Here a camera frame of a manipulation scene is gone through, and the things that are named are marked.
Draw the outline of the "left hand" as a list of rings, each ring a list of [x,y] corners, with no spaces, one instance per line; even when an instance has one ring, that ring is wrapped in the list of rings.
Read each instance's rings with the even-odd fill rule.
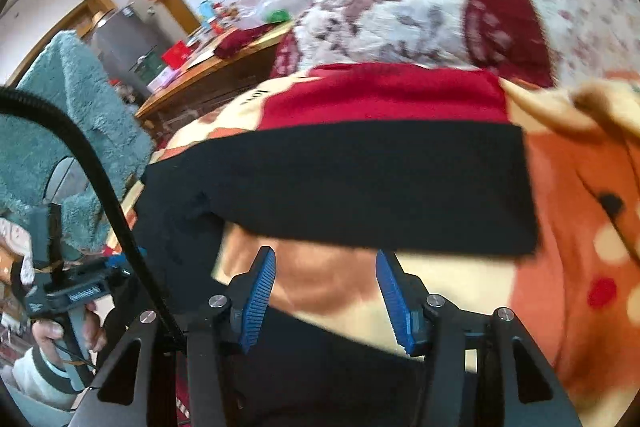
[[[32,324],[32,335],[42,352],[52,364],[61,367],[63,362],[55,347],[55,340],[61,340],[64,336],[63,326],[55,321],[41,319]],[[96,304],[85,305],[84,326],[82,326],[82,339],[89,351],[99,352],[107,344],[106,332],[102,329],[100,317],[96,314]]]

